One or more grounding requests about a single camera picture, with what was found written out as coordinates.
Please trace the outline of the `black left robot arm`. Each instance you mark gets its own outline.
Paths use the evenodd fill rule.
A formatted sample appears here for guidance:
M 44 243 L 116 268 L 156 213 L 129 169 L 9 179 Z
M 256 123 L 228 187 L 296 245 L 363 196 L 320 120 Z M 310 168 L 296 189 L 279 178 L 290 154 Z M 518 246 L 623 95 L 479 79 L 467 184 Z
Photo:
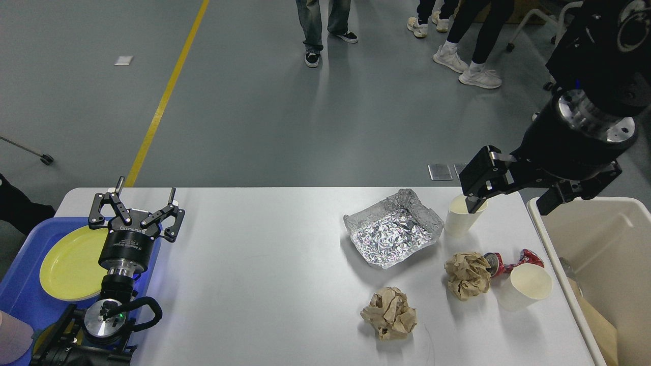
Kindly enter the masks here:
M 34 344 L 31 365 L 129 365 L 136 346 L 129 345 L 135 332 L 156 326 L 163 317 L 158 302 L 139 296 L 137 276 L 150 266 L 156 240 L 175 242 L 185 210 L 170 190 L 167 204 L 151 212 L 127 208 L 120 194 L 124 177 L 105 194 L 93 199 L 89 229 L 107 229 L 104 245 L 96 255 L 107 273 L 96 301 L 86 309 L 69 305 Z

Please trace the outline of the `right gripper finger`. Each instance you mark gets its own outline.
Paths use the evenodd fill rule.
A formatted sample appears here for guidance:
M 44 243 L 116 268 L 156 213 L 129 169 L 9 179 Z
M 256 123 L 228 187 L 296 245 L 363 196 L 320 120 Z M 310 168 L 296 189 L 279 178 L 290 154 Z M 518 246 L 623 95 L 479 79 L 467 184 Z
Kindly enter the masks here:
M 532 162 L 503 154 L 492 145 L 482 147 L 459 174 L 468 213 L 475 214 L 487 199 L 531 188 L 540 182 Z
M 581 198 L 584 201 L 598 196 L 612 181 L 620 176 L 622 170 L 617 162 L 612 162 L 596 176 L 588 180 L 556 181 L 537 201 L 536 206 L 543 216 L 554 211 L 561 204 Z

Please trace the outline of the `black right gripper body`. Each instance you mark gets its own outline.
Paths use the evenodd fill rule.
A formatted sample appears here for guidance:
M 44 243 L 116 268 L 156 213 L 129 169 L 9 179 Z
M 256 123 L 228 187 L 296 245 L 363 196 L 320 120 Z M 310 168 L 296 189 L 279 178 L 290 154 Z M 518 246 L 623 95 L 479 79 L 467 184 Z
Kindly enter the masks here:
M 540 111 L 513 156 L 540 169 L 540 182 L 584 181 L 596 176 L 637 139 L 630 116 L 607 113 L 581 89 L 560 91 Z

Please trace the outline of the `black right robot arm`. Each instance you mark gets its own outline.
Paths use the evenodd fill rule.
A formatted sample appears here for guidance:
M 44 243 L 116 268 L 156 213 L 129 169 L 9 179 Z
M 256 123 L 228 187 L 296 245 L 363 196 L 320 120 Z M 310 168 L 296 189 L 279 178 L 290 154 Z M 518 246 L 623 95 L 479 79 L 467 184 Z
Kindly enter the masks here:
M 593 199 L 617 176 L 649 106 L 649 1 L 585 1 L 547 69 L 558 90 L 509 154 L 484 146 L 460 173 L 470 213 L 498 194 L 545 188 L 542 215 Z

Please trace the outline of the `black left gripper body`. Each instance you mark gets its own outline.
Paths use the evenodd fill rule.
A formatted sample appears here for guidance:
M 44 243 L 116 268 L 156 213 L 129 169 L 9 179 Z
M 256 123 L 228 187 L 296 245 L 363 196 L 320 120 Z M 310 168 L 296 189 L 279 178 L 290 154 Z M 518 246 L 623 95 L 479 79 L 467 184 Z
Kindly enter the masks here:
M 125 260 L 135 264 L 135 273 L 147 271 L 155 239 L 160 236 L 160 232 L 158 226 L 150 226 L 145 230 L 124 226 L 109 229 L 98 264 L 104 269 L 110 269 L 117 260 Z

